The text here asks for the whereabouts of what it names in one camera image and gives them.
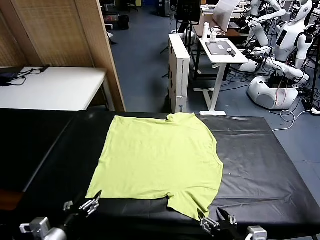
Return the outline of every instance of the wooden partition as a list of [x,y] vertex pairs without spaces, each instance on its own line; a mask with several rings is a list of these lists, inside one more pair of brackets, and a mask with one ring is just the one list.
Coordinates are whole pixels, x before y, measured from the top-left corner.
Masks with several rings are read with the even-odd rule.
[[1,66],[106,68],[126,110],[99,0],[0,0],[0,10]]

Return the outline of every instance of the cardboard box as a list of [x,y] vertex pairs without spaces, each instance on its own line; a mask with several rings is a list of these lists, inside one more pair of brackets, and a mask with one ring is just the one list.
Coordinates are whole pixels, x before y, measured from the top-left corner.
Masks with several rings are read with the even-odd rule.
[[179,34],[169,34],[169,98],[173,113],[186,112],[190,55]]

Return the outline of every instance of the yellow-green t-shirt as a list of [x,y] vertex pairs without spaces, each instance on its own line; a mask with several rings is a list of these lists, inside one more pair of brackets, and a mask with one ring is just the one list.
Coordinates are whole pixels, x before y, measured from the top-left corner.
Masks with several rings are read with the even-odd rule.
[[198,220],[216,197],[223,163],[217,141],[195,114],[176,113],[167,120],[115,116],[87,198],[159,199]]

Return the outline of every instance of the chair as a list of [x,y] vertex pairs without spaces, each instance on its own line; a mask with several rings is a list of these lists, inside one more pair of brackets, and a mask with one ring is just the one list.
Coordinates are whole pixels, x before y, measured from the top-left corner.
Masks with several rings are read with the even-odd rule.
[[100,5],[103,12],[108,12],[108,5],[115,4],[114,0],[100,0]]
[[126,8],[129,13],[130,13],[131,9],[139,12],[137,5],[136,5],[136,0],[126,0],[125,2],[126,2]]

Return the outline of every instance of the black table cover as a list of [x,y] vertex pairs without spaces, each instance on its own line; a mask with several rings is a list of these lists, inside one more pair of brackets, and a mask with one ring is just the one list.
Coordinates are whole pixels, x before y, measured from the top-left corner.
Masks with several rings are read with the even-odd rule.
[[[24,221],[49,216],[55,222],[64,202],[86,193],[115,115],[166,118],[155,113],[78,112],[17,208]],[[209,207],[211,218],[217,220],[216,208],[221,207],[236,216],[240,229],[260,225],[271,239],[320,233],[320,208],[264,118],[198,117],[216,138],[224,163],[219,193]],[[167,202],[101,199],[86,232],[90,239],[111,233],[119,239],[137,230],[153,237],[161,233],[207,237],[199,222],[167,208]]]
[[74,114],[0,109],[0,189],[26,189]]

